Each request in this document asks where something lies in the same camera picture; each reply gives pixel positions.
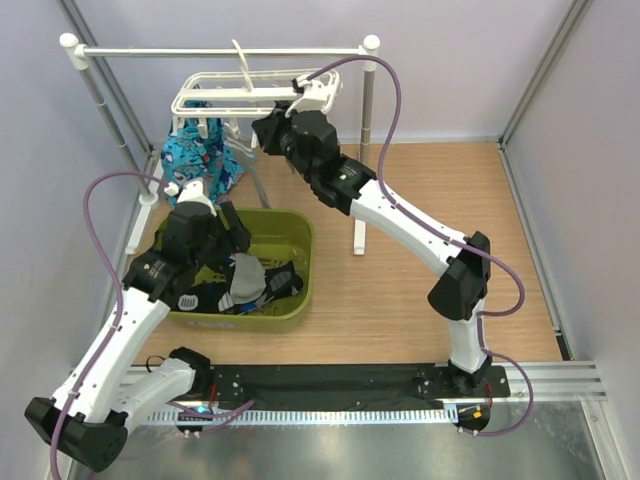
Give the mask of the white clip sock hanger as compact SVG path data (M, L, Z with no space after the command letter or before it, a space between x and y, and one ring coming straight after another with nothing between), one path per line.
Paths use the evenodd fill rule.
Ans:
M190 120L203 138L207 137L209 118L228 122L231 119L257 119L269 114L276 101L298 98L292 80L310 70L252 70L245 51L232 42L239 59L239 69L231 72L197 72L182 84L171 103L170 133L175 135Z

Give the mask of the black patterned sock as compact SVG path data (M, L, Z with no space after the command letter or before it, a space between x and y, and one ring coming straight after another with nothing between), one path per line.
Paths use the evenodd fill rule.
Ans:
M292 261L281 266L265 268L265 281L266 288L259 298L246 304L233 303L233 309L227 314L249 314L276 300L295 296L304 287L304 281L297 274Z
M195 283L177 300L176 312L227 314L233 309L230 289L235 269L235 257L230 256L213 268L205 266Z

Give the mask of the grey striped sock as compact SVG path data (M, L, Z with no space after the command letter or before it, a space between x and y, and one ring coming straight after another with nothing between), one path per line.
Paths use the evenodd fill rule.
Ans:
M257 155L252 143L252 136L244 136L235 119L223 123L226 144L234 153L237 163L251 176L261 206L270 209L267 192L257 169Z

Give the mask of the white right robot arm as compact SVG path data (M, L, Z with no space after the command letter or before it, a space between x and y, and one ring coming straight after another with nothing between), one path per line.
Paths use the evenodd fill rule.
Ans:
M342 153L336 129L319 110L298 113L279 101L251 126L261 150L284 157L321 203L385 232L437 275L427 301L448 322L450 382L460 395L475 395L491 365L477 320L488 293L488 238L468 237L402 206L373 170Z

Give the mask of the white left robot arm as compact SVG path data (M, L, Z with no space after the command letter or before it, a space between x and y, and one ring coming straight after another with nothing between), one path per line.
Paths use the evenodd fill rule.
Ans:
M251 235L231 202L212 208L177 204L137 257L119 287L111 320L76 369L50 397L35 397L24 416L50 445L94 472L120 455L127 437L161 405L180 396L200 400L213 383L210 360L186 347L173 350L147 377L119 387L147 337L175 308L204 267L221 267L245 252Z

